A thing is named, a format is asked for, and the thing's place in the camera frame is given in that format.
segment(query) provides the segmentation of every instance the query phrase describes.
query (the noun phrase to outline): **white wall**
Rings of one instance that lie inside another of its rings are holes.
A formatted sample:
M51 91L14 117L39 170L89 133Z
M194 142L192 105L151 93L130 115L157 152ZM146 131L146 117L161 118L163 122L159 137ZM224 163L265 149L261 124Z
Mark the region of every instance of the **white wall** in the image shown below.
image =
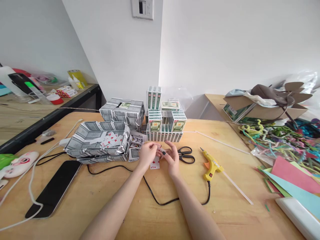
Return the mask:
M132 18L130 0L62 1L105 98L146 101L159 81L162 0L153 21Z
M162 19L159 85L190 90L189 117L203 93L320 72L319 0L165 0Z
M68 70L80 69L97 82L61 0L1 0L0 22L2 65L65 80Z

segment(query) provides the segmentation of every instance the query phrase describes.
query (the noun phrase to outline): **white bottle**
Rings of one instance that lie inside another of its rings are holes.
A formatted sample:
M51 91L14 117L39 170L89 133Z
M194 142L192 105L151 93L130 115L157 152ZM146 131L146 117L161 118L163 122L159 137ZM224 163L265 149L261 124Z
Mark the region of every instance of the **white bottle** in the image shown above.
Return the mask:
M84 88L83 88L81 82L80 82L74 75L72 75L72 76L73 76L74 82L75 82L76 85L79 87L79 89L80 89L80 90L83 90Z
M74 82L74 80L71 77L68 77L69 83L71 84L71 86L75 89L75 90L79 90L77 84Z

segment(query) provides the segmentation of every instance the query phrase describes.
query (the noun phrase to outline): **black table edge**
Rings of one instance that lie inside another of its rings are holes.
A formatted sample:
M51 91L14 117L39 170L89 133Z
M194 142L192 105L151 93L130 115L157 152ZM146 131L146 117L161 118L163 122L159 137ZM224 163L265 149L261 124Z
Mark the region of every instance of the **black table edge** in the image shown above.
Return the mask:
M90 97L96 95L96 110L101 107L101 88L99 84L94 84L87 90L82 91L78 96L71 99L69 102L65 103L61 107L72 107L77 108ZM0 154L11 153L15 154L24 148L28 143L33 141L35 138L40 136L43 131L50 128L61 118L67 114L73 112L74 109L56 109L53 112L49 113L47 116L34 123L27 129L23 130L21 133L17 134L15 137L11 138L6 143L0 146Z

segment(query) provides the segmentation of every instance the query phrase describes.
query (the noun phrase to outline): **hand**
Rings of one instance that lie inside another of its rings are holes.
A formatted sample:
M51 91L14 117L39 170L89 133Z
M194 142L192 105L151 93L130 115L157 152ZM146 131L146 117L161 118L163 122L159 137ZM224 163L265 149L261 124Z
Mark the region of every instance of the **hand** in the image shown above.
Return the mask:
M158 150L158 153L162 156L161 158L165 158L168 162L168 172L169 175L171 177L177 177L179 176L180 172L179 172L179 154L178 154L178 150L176 148L176 146L166 140L165 141L166 144L169 145L169 147L171 147L171 149L166 149L166 153L163 154L161 151Z
M161 147L160 143L156 142L147 142L142 145L139 152L139 163L136 169L142 169L145 173L154 160L155 156L160 157L160 154L157 153L157 148Z

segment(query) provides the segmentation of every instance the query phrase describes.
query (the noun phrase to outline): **forearm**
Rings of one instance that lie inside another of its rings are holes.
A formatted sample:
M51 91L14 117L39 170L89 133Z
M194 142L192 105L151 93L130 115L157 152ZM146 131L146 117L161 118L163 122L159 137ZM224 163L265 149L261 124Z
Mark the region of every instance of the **forearm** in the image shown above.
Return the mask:
M219 227L181 176L172 177L193 239L225 240Z
M83 232L80 239L114 239L127 214L144 171L134 170L112 199Z

